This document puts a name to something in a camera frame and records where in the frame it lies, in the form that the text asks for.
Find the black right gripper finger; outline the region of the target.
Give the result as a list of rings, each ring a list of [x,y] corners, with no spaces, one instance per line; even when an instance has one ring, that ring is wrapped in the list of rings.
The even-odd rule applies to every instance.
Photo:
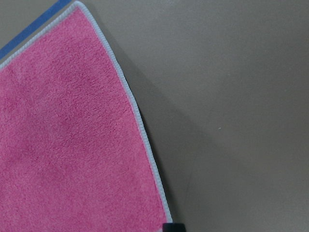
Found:
[[[186,232],[186,227],[183,223],[164,223],[162,232]]]

